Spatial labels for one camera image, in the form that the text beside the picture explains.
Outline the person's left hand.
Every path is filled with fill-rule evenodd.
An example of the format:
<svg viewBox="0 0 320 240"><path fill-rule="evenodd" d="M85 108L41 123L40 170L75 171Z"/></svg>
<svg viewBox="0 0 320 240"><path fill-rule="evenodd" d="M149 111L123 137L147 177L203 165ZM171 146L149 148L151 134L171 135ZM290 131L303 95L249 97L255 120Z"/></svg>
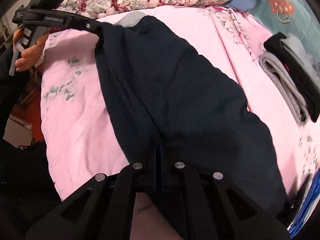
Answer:
<svg viewBox="0 0 320 240"><path fill-rule="evenodd" d="M39 61L49 34L50 31L47 30L33 46L22 52L21 58L15 62L17 72L28 70Z"/></svg>

